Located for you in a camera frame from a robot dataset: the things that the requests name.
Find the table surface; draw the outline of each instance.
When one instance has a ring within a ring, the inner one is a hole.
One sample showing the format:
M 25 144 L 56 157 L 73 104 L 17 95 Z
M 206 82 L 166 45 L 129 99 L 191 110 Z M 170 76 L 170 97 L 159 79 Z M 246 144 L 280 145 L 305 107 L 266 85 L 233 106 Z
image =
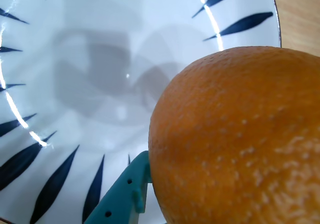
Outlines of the table surface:
M 320 0 L 275 0 L 282 47 L 320 56 Z

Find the orange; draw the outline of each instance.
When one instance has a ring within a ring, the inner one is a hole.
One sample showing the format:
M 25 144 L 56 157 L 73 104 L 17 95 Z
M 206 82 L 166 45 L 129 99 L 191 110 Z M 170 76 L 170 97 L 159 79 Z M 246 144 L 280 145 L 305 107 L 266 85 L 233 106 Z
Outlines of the orange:
M 151 117 L 168 224 L 320 223 L 320 58 L 238 47 L 178 74 Z

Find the teal plastic object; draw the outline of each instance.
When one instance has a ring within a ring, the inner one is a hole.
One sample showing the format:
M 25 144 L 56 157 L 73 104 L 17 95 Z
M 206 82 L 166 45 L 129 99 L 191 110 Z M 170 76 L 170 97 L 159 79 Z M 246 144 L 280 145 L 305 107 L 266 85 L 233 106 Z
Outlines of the teal plastic object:
M 123 171 L 84 224 L 138 224 L 146 209 L 152 183 L 148 151 L 141 152 Z

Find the ceramic bowl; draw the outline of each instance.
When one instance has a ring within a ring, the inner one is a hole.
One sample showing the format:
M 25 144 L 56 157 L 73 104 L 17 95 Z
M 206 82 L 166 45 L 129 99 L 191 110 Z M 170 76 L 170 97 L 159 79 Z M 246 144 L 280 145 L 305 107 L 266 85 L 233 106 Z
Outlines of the ceramic bowl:
M 0 0 L 0 218 L 81 224 L 193 61 L 281 45 L 275 0 Z M 163 224 L 152 186 L 140 224 Z

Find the white bowl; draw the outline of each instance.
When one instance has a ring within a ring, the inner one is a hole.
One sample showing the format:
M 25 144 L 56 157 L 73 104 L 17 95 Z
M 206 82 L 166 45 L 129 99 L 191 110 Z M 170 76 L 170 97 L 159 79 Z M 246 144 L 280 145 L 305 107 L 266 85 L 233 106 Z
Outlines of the white bowl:
M 82 223 L 178 72 L 280 45 L 274 0 L 0 0 L 0 218 Z M 139 223 L 163 224 L 151 188 Z

